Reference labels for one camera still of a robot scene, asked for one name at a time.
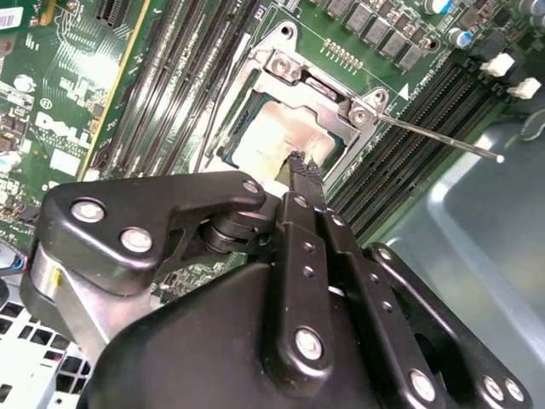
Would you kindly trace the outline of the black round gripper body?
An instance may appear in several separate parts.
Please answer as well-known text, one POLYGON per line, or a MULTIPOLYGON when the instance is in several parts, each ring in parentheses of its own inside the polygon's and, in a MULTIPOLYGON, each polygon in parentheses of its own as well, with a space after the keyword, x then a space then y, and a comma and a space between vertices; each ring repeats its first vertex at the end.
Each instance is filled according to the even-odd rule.
POLYGON ((318 269, 237 268, 137 320, 95 365, 81 408, 377 408, 347 306, 318 269), (331 374, 283 372, 295 332, 318 333, 331 374))

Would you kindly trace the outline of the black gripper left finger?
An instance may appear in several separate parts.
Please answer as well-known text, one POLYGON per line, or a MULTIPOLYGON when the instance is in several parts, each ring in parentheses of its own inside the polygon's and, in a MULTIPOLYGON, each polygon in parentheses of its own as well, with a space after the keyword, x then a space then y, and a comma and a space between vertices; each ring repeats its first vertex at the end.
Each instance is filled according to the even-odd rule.
POLYGON ((152 312, 152 283, 233 252, 270 276, 263 362, 276 382, 317 387, 332 335, 321 179, 301 153, 281 197, 239 170, 62 184, 44 197, 20 297, 97 358, 152 312))

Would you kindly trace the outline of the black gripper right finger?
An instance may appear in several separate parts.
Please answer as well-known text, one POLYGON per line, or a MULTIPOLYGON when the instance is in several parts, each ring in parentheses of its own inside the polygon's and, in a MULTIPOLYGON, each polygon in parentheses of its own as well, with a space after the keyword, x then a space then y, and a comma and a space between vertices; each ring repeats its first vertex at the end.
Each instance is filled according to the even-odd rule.
POLYGON ((319 211, 330 283, 339 287, 384 408, 531 408, 529 391, 390 248, 362 249, 324 202, 319 167, 307 178, 319 211))

